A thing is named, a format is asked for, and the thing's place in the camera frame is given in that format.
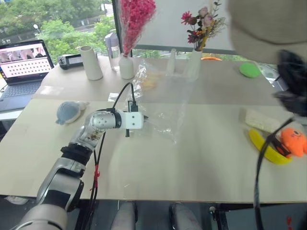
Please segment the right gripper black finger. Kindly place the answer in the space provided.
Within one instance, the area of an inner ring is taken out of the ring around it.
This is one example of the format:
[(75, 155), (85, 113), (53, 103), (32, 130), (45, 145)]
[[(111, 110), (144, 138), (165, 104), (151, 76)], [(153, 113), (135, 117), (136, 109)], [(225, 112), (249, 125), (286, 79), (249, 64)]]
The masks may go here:
[(281, 50), (278, 54), (278, 71), (291, 93), (307, 93), (307, 63), (299, 55)]

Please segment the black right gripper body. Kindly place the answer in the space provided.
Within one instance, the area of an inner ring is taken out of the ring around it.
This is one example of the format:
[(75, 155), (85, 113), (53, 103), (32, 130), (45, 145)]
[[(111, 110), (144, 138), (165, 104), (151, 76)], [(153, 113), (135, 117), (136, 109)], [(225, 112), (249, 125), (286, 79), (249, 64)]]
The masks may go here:
[(273, 96), (291, 113), (307, 115), (307, 97), (293, 94), (289, 91), (275, 92)]

